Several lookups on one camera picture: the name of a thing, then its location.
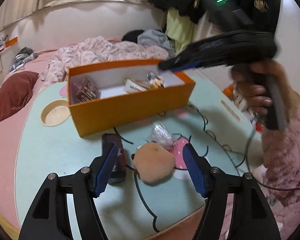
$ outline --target peach-colored stuffed toy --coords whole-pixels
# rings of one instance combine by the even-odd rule
[[[132,163],[143,182],[155,183],[172,173],[176,159],[160,144],[147,143],[135,152]]]

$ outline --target clear plastic bag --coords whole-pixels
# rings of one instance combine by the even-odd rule
[[[172,133],[167,131],[161,122],[153,123],[151,134],[146,138],[146,141],[158,143],[165,149],[171,149],[174,145]]]

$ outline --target metal screw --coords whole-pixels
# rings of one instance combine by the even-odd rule
[[[82,169],[81,169],[81,172],[82,173],[88,173],[90,171],[90,168],[89,167],[83,167]]]
[[[213,173],[219,173],[219,172],[220,172],[220,169],[219,169],[218,167],[212,167],[212,168],[211,168],[211,171],[212,171]]]
[[[56,177],[56,174],[55,173],[50,173],[48,175],[48,179],[54,179]]]
[[[245,173],[244,176],[246,177],[246,179],[252,179],[253,178],[252,174],[248,173],[248,172]]]

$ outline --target dark red cushion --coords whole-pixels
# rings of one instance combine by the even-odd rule
[[[38,73],[22,71],[10,76],[0,88],[0,122],[18,112],[31,99]]]

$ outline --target light green table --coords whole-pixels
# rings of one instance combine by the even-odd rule
[[[234,152],[243,152],[252,126],[214,84],[201,77],[191,77],[196,81],[196,86],[189,101],[190,106],[167,112],[164,117],[154,116],[117,127],[123,138],[133,142],[133,145],[123,142],[129,166],[132,167],[131,154],[146,143],[151,124],[161,121],[173,133],[187,138],[191,135],[191,143],[199,155],[204,155],[209,148],[207,159],[212,166],[218,166],[229,174],[237,174],[222,146],[227,145],[224,148],[230,147]],[[56,127],[43,126],[40,122],[42,109],[51,101],[61,98],[59,91],[65,84],[54,84],[38,95],[24,128],[15,178],[21,224],[49,173],[69,175],[89,166],[95,157],[101,155],[102,134],[114,133],[113,130],[107,130],[80,138],[71,117]],[[231,106],[240,121],[226,110],[221,100]],[[255,157],[251,162],[256,164],[262,153],[260,135],[255,136],[251,149],[250,154]],[[229,155],[236,164],[243,158],[231,152]],[[244,164],[240,172],[246,171]],[[80,240],[72,195],[67,198],[72,233],[74,239]],[[204,200],[194,190],[187,171],[175,170],[168,180],[149,186],[127,169],[126,180],[115,186],[108,185],[106,191],[95,199],[95,205],[110,240],[141,240],[192,214],[204,205]]]

